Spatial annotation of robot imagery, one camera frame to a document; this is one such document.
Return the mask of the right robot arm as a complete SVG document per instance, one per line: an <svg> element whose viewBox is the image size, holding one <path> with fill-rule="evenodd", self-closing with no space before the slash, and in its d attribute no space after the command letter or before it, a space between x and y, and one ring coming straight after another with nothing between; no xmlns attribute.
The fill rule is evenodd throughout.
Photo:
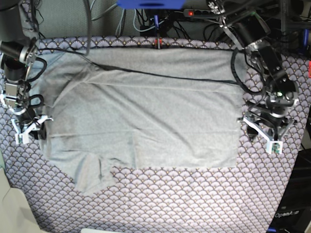
<svg viewBox="0 0 311 233"><path fill-rule="evenodd" d="M33 0L30 12L20 0L0 2L0 68L5 75L0 102L13 114L16 144L28 144L31 138L45 140L45 122L52 119L35 111L43 106L43 96L29 94L31 83L47 68L47 62L37 56L39 38Z"/></svg>

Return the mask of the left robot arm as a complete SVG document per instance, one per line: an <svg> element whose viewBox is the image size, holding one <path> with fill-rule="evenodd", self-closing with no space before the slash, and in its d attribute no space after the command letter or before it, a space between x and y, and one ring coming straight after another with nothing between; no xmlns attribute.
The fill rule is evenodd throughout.
<svg viewBox="0 0 311 233"><path fill-rule="evenodd" d="M208 0L209 19L216 19L224 33L232 40L236 48L233 51L230 68L237 84L244 92L260 95L257 103L248 103L245 115L239 119L247 125L247 133L251 140L261 135L266 140L268 154L282 154L283 137L296 123L287 118L289 111L298 104L298 86L290 80L282 66L280 58L266 37L270 29L255 10L250 8L251 0L236 2L232 9L225 8L223 0ZM255 56L259 61L254 67L263 84L261 91L250 90L239 78L235 60L239 52L246 56Z"/></svg>

